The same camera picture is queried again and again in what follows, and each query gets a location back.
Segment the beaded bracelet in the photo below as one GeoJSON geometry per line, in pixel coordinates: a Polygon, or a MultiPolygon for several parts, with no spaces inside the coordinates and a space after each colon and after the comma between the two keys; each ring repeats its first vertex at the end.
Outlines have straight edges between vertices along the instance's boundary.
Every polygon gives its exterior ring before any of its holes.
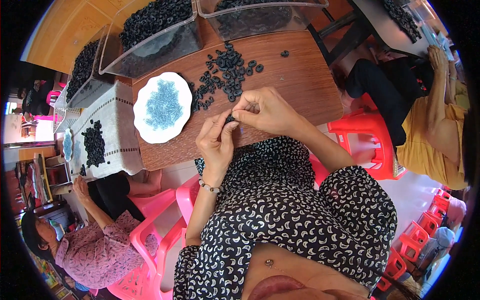
{"type": "Polygon", "coordinates": [[[209,186],[208,184],[205,184],[205,182],[202,180],[202,176],[200,176],[200,177],[198,178],[198,183],[200,184],[201,187],[205,188],[207,191],[214,192],[215,194],[217,194],[217,193],[220,192],[220,188],[221,188],[221,187],[212,188],[212,187],[209,186]]]}

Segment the floor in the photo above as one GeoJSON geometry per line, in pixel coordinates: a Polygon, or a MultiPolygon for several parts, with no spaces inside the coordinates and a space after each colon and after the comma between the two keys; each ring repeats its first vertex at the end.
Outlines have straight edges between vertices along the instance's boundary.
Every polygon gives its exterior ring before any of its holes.
{"type": "MultiPolygon", "coordinates": [[[[336,142],[336,135],[329,133],[327,125],[323,124],[317,127],[321,132],[336,142]]],[[[358,154],[357,163],[366,167],[362,162],[362,153],[368,152],[368,149],[374,147],[369,141],[369,137],[349,136],[351,142],[352,154],[358,154]]],[[[176,189],[188,179],[197,174],[197,169],[193,161],[188,161],[178,165],[174,165],[163,169],[162,190],[176,189]]],[[[382,188],[392,198],[397,215],[398,225],[394,240],[410,225],[412,220],[417,221],[422,212],[425,211],[433,200],[436,189],[441,185],[424,175],[417,175],[407,172],[399,180],[381,180],[379,181],[382,188]]],[[[169,207],[168,211],[163,213],[156,221],[157,229],[163,233],[168,231],[173,224],[181,216],[176,204],[169,207]]],[[[181,250],[181,244],[178,243],[167,255],[167,264],[165,277],[162,281],[162,290],[173,287],[173,271],[177,261],[178,254],[181,250]]]]}

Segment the white dish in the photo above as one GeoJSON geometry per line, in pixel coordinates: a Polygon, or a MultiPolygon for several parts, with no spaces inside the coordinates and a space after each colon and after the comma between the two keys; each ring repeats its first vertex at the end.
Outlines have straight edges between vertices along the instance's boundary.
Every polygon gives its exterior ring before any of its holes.
{"type": "Polygon", "coordinates": [[[147,143],[165,143],[180,134],[190,118],[191,105],[187,82],[177,73],[165,72],[150,78],[138,91],[133,124],[147,143]]]}
{"type": "Polygon", "coordinates": [[[63,154],[65,155],[65,160],[70,161],[72,159],[72,146],[73,146],[73,141],[72,141],[72,132],[70,131],[70,128],[67,128],[65,130],[65,135],[63,136],[63,154]]]}

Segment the necklace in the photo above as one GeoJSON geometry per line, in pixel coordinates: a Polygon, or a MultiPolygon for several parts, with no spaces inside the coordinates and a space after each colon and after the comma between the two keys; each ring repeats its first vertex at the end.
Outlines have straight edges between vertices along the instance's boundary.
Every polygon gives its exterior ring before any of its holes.
{"type": "MultiPolygon", "coordinates": [[[[288,276],[288,277],[292,277],[292,276],[290,276],[289,274],[287,274],[286,272],[284,272],[282,269],[279,269],[279,268],[273,266],[273,264],[274,264],[273,259],[267,259],[267,260],[265,261],[265,265],[268,266],[268,270],[265,272],[265,275],[264,275],[264,277],[262,278],[262,280],[265,279],[265,277],[267,276],[268,271],[270,271],[272,268],[273,268],[273,269],[276,269],[276,270],[278,270],[278,271],[280,271],[280,272],[282,272],[283,274],[285,274],[285,275],[288,276]]],[[[302,283],[306,286],[307,283],[308,283],[312,278],[314,278],[314,277],[316,277],[316,275],[314,275],[314,276],[312,276],[310,279],[308,279],[307,282],[305,282],[305,283],[302,282],[302,283]]]]}

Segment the white plate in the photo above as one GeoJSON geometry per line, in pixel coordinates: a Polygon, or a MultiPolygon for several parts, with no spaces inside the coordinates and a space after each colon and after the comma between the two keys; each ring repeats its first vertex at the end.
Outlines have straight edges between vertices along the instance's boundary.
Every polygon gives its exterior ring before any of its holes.
{"type": "Polygon", "coordinates": [[[65,130],[65,135],[63,136],[63,154],[65,155],[65,160],[70,161],[72,159],[73,153],[73,141],[72,141],[72,132],[70,128],[65,130]]]}
{"type": "MultiPolygon", "coordinates": [[[[159,106],[166,106],[166,103],[158,103],[159,106]]],[[[165,72],[160,76],[152,77],[148,80],[147,84],[138,91],[137,102],[133,106],[133,113],[135,119],[133,124],[135,128],[140,133],[140,136],[150,144],[161,144],[165,143],[177,135],[180,134],[183,126],[190,118],[192,105],[192,93],[188,87],[187,82],[181,78],[177,73],[174,72],[165,72]],[[164,125],[164,128],[161,127],[154,128],[153,126],[147,124],[148,120],[151,120],[151,116],[147,113],[147,101],[152,97],[152,93],[158,92],[158,83],[163,84],[174,84],[174,89],[178,92],[178,110],[175,110],[175,105],[171,103],[168,104],[168,109],[174,110],[179,114],[179,117],[174,120],[174,117],[163,116],[165,119],[169,119],[173,122],[173,126],[164,125]]],[[[166,113],[163,109],[157,109],[155,114],[161,115],[166,113]]]]}

